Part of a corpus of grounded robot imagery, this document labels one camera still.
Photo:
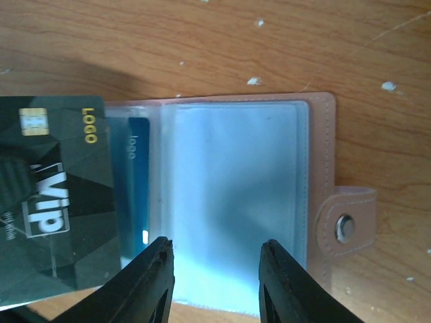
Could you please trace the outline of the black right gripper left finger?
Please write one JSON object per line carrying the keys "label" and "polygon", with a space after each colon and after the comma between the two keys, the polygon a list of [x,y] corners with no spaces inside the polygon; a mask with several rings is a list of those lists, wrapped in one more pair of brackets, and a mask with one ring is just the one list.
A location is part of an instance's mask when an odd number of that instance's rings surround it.
{"label": "black right gripper left finger", "polygon": [[156,238],[101,288],[54,322],[167,322],[174,289],[172,241]]}

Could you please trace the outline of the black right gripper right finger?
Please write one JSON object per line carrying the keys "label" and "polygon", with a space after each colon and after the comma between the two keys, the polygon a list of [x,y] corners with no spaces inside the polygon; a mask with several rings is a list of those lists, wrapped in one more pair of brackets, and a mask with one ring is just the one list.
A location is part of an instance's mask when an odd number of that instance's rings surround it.
{"label": "black right gripper right finger", "polygon": [[277,241],[262,245],[259,263],[262,322],[361,322],[327,293]]}

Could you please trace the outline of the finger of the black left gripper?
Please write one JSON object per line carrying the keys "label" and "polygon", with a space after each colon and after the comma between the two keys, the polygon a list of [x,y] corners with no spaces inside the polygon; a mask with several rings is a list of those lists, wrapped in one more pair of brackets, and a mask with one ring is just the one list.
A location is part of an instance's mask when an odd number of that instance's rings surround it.
{"label": "finger of the black left gripper", "polygon": [[34,173],[22,157],[1,151],[1,215],[34,196]]}

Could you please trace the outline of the blue credit card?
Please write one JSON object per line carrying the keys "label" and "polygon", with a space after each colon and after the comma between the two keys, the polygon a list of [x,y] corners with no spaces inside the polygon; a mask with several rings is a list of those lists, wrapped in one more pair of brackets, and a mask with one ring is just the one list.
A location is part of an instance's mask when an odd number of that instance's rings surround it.
{"label": "blue credit card", "polygon": [[109,117],[121,257],[135,258],[149,244],[150,122],[144,117]]}

